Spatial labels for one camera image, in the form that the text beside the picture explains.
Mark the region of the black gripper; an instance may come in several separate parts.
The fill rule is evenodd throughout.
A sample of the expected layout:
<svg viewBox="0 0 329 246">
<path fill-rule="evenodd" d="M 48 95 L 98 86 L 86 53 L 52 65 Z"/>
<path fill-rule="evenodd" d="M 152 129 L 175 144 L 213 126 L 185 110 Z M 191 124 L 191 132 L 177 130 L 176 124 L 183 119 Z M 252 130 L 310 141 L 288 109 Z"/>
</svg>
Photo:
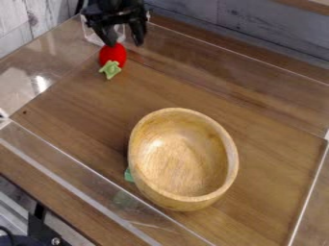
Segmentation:
<svg viewBox="0 0 329 246">
<path fill-rule="evenodd" d="M 144 44 L 148 21 L 144 0 L 88 0 L 81 15 L 106 46 L 116 44 L 114 24 L 128 24 L 134 45 Z"/>
</svg>

